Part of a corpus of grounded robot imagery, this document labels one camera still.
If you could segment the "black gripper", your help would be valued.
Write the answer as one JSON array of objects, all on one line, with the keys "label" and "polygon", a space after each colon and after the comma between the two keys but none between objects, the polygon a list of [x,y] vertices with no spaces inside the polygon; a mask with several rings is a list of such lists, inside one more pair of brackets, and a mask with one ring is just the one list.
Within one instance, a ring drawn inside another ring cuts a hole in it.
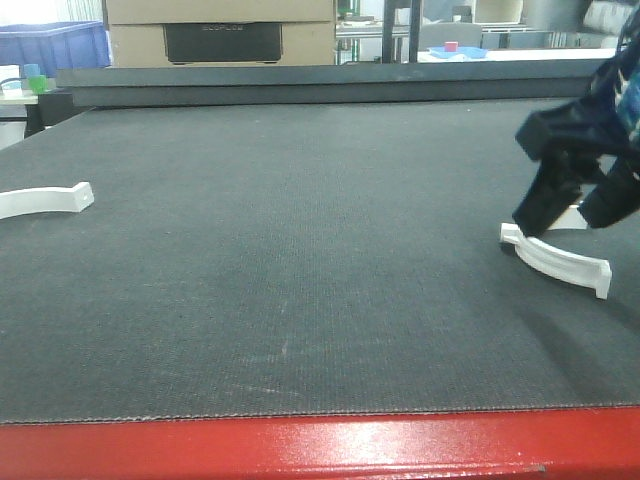
[{"label": "black gripper", "polygon": [[539,169],[513,213],[526,237],[538,237],[600,178],[601,155],[618,156],[578,211],[606,228],[639,210],[639,31],[621,35],[615,55],[595,72],[586,93],[531,113],[516,133]]}]

